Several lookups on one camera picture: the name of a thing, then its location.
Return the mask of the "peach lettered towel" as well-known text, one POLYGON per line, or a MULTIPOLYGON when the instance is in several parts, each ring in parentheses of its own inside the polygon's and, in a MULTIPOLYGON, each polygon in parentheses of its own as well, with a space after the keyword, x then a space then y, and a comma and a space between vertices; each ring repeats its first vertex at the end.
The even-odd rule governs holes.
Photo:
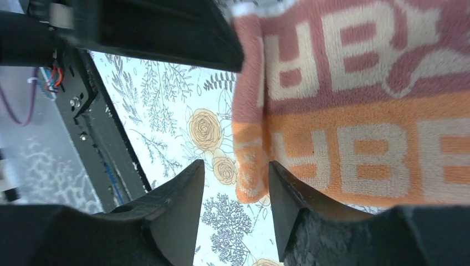
POLYGON ((469 202, 469 2, 239 3, 236 194, 276 160, 345 203, 469 202))

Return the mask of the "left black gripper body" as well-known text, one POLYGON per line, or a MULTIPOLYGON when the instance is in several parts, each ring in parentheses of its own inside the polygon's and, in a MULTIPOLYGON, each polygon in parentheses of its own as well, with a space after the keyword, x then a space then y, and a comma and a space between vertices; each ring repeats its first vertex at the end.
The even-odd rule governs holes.
POLYGON ((63 65, 65 41, 54 11, 68 12, 70 1, 1 1, 1 66, 63 65))

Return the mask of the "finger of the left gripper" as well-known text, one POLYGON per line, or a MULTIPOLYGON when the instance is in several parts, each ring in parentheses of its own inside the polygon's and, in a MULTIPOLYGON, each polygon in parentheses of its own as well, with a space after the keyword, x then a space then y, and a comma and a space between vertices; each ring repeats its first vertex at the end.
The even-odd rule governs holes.
POLYGON ((231 72, 244 61, 214 1, 49 1, 48 21, 81 49, 231 72))

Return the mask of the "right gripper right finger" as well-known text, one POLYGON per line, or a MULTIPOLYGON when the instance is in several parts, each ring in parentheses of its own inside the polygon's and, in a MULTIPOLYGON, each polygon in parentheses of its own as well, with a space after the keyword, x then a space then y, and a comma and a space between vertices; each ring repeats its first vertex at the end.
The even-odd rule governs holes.
POLYGON ((269 163, 278 257, 284 265, 468 265, 468 205, 405 205, 371 214, 269 163))

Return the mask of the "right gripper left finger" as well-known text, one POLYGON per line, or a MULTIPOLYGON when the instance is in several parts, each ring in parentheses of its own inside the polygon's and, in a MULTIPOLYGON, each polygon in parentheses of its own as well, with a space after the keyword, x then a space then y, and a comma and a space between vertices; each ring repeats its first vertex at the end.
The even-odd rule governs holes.
POLYGON ((205 181, 202 160, 109 213, 2 205, 2 265, 192 265, 205 181))

